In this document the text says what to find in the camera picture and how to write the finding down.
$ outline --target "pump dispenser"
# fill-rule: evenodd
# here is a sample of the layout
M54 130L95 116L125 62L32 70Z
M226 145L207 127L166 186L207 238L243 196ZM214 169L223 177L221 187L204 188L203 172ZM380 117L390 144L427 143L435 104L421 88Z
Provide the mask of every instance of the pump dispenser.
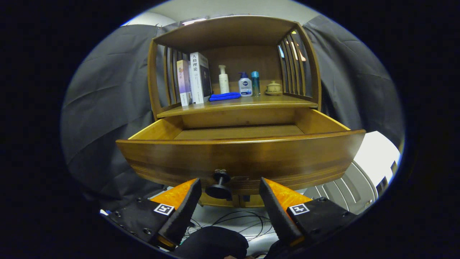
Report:
M219 69L220 69L220 75L219 75L220 93L226 94L230 92L229 76L225 73L225 65L219 65Z
M240 87L241 97L249 97L253 95L253 85L251 79L247 77L246 72L239 73L241 74L241 79L238 81L238 86Z

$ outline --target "wooden shelf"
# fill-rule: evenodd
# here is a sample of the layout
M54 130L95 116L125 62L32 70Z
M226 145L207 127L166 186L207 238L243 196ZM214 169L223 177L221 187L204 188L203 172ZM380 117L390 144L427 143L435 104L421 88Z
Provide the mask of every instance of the wooden shelf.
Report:
M317 103L295 98L288 95L240 97L238 99L205 102L203 104L193 104L189 106L179 106L171 110L158 113L158 118L177 116L201 112L218 112L228 110L258 109L258 108L316 108Z
M228 46L276 46L296 25L279 18L238 15L181 26L154 41L185 53Z

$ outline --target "open drawer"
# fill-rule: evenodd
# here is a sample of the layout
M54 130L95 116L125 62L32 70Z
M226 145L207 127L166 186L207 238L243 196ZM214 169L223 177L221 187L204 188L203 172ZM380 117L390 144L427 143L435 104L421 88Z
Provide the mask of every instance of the open drawer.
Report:
M176 186L199 177L205 189L226 169L234 195L253 195L260 177L291 189L342 177L364 134L310 108L259 108L165 117L117 145L142 178Z

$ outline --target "wooden cabinet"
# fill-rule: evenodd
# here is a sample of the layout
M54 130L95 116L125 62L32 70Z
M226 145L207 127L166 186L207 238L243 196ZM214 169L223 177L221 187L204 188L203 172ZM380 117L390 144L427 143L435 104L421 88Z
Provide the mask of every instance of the wooden cabinet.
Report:
M158 45L165 46L164 88L157 83ZM195 51L209 60L215 93L218 65L226 65L231 91L237 91L238 72L259 71L262 95L182 107L175 63ZM338 179L365 134L318 111L318 64L297 22L232 16L179 27L152 40L148 69L156 121L117 145L139 176L170 186L199 177L205 189L215 184L215 169L226 169L233 200L203 193L204 205L262 206L260 177L292 189ZM282 83L283 95L264 94L273 80ZM166 105L161 105L161 94ZM244 195L253 195L251 201L244 201Z

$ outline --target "black knob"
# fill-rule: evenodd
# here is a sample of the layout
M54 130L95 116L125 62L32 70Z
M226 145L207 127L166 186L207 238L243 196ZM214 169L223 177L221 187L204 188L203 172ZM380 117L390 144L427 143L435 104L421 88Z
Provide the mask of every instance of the black knob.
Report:
M230 199L231 190L223 185L230 181L230 176L227 174L227 171L217 169L214 172L214 179L217 181L217 184L213 184L206 188L206 194L216 199Z

